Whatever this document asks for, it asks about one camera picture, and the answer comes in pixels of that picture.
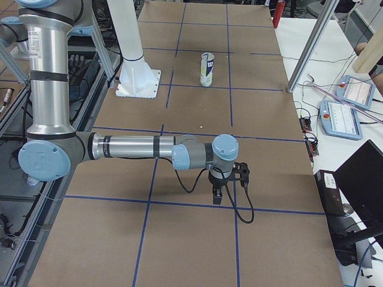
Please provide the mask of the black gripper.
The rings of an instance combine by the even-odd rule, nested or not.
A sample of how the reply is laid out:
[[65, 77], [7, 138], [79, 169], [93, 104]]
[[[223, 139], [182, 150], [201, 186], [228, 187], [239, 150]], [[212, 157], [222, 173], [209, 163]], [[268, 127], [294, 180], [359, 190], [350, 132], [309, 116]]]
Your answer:
[[234, 171], [223, 172], [221, 169], [212, 169], [209, 171], [208, 179], [212, 184], [212, 203], [221, 204], [223, 198], [222, 187], [230, 181], [236, 181]]

